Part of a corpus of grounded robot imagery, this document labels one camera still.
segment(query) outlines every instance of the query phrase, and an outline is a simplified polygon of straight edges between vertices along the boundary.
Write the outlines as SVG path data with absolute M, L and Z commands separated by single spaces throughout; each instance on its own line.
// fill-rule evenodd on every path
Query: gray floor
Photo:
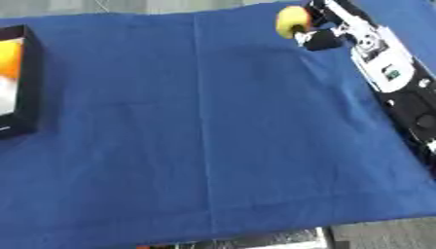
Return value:
M 223 9 L 258 2 L 273 0 L 0 0 L 0 17 L 95 12 L 162 14 Z M 339 226 L 334 231 L 338 239 L 351 241 L 352 249 L 436 248 L 436 218 Z

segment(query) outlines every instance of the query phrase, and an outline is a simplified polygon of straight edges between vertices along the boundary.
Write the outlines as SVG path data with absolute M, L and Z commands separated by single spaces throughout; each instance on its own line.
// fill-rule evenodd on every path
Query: yellow ball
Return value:
M 308 11 L 300 6 L 289 6 L 281 10 L 277 15 L 275 29 L 277 33 L 286 39 L 292 39 L 292 28 L 302 26 L 305 32 L 310 30 L 311 17 Z
M 16 80 L 21 64 L 22 44 L 19 41 L 0 42 L 0 75 Z

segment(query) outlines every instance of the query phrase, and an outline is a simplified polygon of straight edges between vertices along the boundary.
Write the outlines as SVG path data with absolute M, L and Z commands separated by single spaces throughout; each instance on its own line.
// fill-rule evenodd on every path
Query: black box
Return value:
M 22 39 L 12 112 L 0 113 L 0 139 L 36 131 L 42 87 L 42 46 L 26 25 L 0 28 L 0 41 Z

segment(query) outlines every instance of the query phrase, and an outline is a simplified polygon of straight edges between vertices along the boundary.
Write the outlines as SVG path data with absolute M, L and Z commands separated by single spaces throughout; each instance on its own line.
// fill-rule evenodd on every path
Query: blue tablecloth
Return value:
M 426 1 L 361 0 L 436 71 Z M 0 141 L 0 248 L 158 243 L 436 214 L 436 186 L 347 48 L 274 31 L 284 3 L 2 19 L 45 47 L 37 134 Z

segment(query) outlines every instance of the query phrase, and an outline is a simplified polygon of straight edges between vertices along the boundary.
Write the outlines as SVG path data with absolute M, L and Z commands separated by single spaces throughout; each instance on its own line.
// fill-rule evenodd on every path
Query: white robot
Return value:
M 333 22 L 331 28 L 320 28 Z M 348 0 L 312 0 L 277 16 L 277 32 L 309 51 L 352 44 L 351 59 L 413 151 L 436 163 L 434 76 L 386 26 L 375 24 Z

